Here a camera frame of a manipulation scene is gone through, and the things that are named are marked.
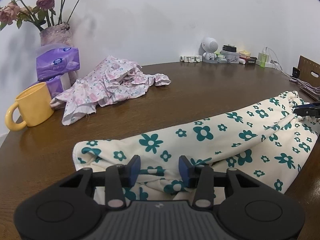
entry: yellow mug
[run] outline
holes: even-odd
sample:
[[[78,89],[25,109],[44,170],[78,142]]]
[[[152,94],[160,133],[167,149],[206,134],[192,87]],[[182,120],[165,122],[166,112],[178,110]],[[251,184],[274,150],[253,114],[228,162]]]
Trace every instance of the yellow mug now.
[[[47,120],[53,110],[50,107],[51,96],[47,84],[41,82],[21,92],[5,114],[5,125],[11,131],[19,131],[26,126],[32,127]],[[23,119],[21,123],[15,123],[12,119],[13,111],[18,108]]]

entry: brown tabletop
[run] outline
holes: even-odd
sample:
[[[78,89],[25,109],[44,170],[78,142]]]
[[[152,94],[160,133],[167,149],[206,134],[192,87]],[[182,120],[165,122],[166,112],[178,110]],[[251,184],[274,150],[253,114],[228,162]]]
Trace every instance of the brown tabletop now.
[[[12,221],[20,202],[75,171],[75,143],[122,139],[230,112],[286,90],[298,90],[280,71],[259,66],[177,62],[145,66],[143,72],[164,73],[172,83],[153,86],[140,98],[97,107],[96,114],[70,126],[61,124],[60,109],[36,127],[8,134],[0,149],[0,239],[20,239]],[[299,94],[310,102],[310,98]],[[300,240],[320,238],[318,141],[286,192],[306,211]]]

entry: white wall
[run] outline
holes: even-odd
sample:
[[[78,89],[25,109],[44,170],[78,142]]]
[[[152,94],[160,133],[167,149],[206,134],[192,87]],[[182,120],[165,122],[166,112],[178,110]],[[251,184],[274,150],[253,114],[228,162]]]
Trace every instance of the white wall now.
[[[0,5],[9,1],[1,0]],[[24,1],[34,6],[36,0]],[[75,2],[67,0],[64,17]],[[178,61],[182,54],[198,54],[204,36],[216,38],[220,49],[234,44],[253,56],[271,47],[290,72],[302,52],[320,63],[319,12],[318,0],[81,0],[71,29],[80,49],[81,76],[108,54],[141,65]],[[313,50],[307,48],[309,43],[315,45]],[[12,25],[1,31],[0,116],[36,81],[33,52],[39,45],[38,30],[29,23],[20,30]],[[0,118],[0,134],[6,132]]]

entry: pink floral cloth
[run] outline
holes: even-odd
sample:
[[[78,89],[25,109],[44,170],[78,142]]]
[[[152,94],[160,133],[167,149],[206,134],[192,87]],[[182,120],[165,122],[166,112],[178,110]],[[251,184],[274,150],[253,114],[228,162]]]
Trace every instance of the pink floral cloth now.
[[[164,74],[146,75],[141,66],[127,59],[108,56],[85,78],[78,79],[68,90],[52,99],[52,108],[65,102],[63,125],[70,125],[86,114],[96,112],[96,105],[107,106],[130,98],[143,96],[148,88],[169,85]]]

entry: white fabric with green flowers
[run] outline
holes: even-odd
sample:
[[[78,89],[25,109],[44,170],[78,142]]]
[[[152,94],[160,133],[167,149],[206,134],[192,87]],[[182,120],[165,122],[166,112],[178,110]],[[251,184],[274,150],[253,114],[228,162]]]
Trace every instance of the white fabric with green flowers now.
[[[320,131],[314,117],[300,117],[292,109],[306,104],[296,91],[284,92],[251,106],[202,120],[146,132],[122,140],[79,142],[73,150],[77,170],[94,172],[141,157],[141,171],[133,188],[123,188],[129,200],[191,199],[184,187],[178,159],[210,165],[225,172],[235,167],[284,193],[306,162]],[[215,188],[215,203],[224,197]],[[104,202],[104,188],[95,199]]]

